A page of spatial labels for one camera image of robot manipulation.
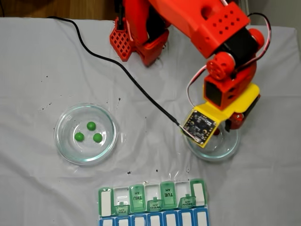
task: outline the circuit board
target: circuit board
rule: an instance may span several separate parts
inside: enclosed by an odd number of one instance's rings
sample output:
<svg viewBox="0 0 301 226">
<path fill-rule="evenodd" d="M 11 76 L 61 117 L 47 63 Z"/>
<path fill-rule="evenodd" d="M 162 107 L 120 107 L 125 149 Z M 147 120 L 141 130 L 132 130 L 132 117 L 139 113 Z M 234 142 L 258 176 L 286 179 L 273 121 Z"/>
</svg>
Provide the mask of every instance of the circuit board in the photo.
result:
<svg viewBox="0 0 301 226">
<path fill-rule="evenodd" d="M 199 138 L 199 143 L 202 145 L 208 140 L 210 134 L 214 131 L 215 126 L 215 121 L 209 119 L 201 112 L 194 111 L 186 121 L 184 128 L 189 133 Z"/>
</svg>

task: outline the clear plastic dish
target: clear plastic dish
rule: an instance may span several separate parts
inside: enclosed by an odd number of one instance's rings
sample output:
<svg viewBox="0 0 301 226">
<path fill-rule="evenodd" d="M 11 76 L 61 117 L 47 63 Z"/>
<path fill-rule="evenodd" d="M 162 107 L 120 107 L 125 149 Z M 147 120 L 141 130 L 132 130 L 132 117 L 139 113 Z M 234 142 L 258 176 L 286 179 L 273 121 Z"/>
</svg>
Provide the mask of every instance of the clear plastic dish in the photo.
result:
<svg viewBox="0 0 301 226">
<path fill-rule="evenodd" d="M 220 130 L 220 134 L 212 136 L 204 148 L 197 145 L 194 141 L 192 141 L 192 139 L 185 135 L 183 135 L 183 138 L 188 148 L 198 158 L 206 161 L 223 161 L 233 156 L 238 150 L 240 131 L 239 129 L 235 129 L 227 132 L 225 130 L 224 122 L 221 123 L 218 128 Z"/>
<path fill-rule="evenodd" d="M 93 121 L 96 129 L 87 129 L 87 123 Z M 77 141 L 74 135 L 84 134 L 83 141 Z M 93 135 L 100 133 L 100 143 Z M 104 160 L 112 152 L 117 141 L 117 126 L 111 114 L 95 104 L 79 104 L 65 111 L 55 127 L 55 144 L 60 154 L 68 161 L 87 165 Z"/>
</svg>

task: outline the green ball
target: green ball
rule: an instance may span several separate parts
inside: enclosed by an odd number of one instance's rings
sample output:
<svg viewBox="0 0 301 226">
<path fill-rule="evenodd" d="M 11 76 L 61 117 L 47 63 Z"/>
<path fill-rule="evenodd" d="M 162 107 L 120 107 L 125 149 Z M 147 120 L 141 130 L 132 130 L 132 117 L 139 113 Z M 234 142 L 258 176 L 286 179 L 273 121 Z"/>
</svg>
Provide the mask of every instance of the green ball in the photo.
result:
<svg viewBox="0 0 301 226">
<path fill-rule="evenodd" d="M 96 124 L 94 122 L 90 121 L 87 124 L 87 128 L 88 128 L 88 130 L 93 131 L 96 129 Z"/>
<path fill-rule="evenodd" d="M 96 143 L 100 143 L 102 141 L 103 137 L 100 133 L 95 133 L 94 136 L 93 136 L 93 140 L 96 142 Z"/>
<path fill-rule="evenodd" d="M 82 133 L 76 133 L 74 135 L 74 138 L 77 140 L 77 141 L 83 141 L 85 136 L 82 134 Z"/>
</svg>

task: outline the pill organizer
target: pill organizer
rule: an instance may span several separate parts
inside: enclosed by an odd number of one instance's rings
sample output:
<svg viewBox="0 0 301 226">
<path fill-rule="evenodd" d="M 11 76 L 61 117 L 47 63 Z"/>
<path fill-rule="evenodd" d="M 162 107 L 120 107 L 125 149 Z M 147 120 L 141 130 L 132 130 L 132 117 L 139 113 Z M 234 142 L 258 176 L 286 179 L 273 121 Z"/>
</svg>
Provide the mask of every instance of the pill organizer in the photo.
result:
<svg viewBox="0 0 301 226">
<path fill-rule="evenodd" d="M 202 179 L 103 187 L 99 226 L 209 226 Z"/>
</svg>

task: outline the table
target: table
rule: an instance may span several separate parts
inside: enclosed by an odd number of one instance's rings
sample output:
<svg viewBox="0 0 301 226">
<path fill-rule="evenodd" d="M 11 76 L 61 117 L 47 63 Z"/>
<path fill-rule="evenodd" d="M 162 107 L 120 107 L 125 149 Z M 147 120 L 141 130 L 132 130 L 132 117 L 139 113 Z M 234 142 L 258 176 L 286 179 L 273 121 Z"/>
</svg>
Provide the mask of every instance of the table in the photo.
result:
<svg viewBox="0 0 301 226">
<path fill-rule="evenodd" d="M 88 48 L 120 61 L 109 44 L 112 21 L 76 23 Z M 170 33 L 151 67 L 136 53 L 123 65 L 183 121 L 186 84 L 206 61 L 177 29 Z M 213 226 L 300 225 L 300 71 L 296 30 L 273 27 L 254 79 L 261 99 L 241 129 L 239 152 L 212 164 L 188 150 L 121 69 L 89 55 L 71 24 L 0 18 L 0 224 L 96 226 L 102 186 L 204 178 Z M 196 103 L 201 86 L 202 79 L 191 88 Z M 84 102 L 105 107 L 119 124 L 114 153 L 94 167 L 68 163 L 53 139 L 61 113 Z"/>
</svg>

